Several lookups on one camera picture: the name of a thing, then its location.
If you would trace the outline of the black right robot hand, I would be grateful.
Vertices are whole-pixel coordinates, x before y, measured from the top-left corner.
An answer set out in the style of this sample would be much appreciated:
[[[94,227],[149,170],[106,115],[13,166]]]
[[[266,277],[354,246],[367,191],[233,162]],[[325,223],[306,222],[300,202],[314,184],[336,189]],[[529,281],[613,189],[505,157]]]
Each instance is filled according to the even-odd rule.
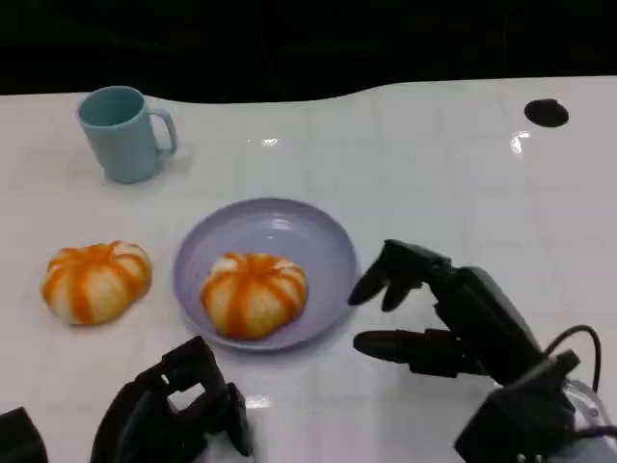
[[[450,258],[422,246],[387,240],[348,302],[356,307],[382,294],[382,310],[389,313],[423,286],[436,299],[443,328],[365,331],[355,335],[354,348],[406,365],[416,374],[489,376],[499,385],[514,382],[545,360],[523,316],[486,271],[456,267]]]

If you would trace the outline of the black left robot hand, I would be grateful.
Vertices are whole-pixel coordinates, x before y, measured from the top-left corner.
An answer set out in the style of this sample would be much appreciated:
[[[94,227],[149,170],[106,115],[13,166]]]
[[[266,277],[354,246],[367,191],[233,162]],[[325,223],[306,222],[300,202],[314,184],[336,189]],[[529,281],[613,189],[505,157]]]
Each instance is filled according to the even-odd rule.
[[[118,392],[95,433],[93,462],[192,462],[207,437],[225,433],[255,454],[246,400],[196,336],[165,354]]]

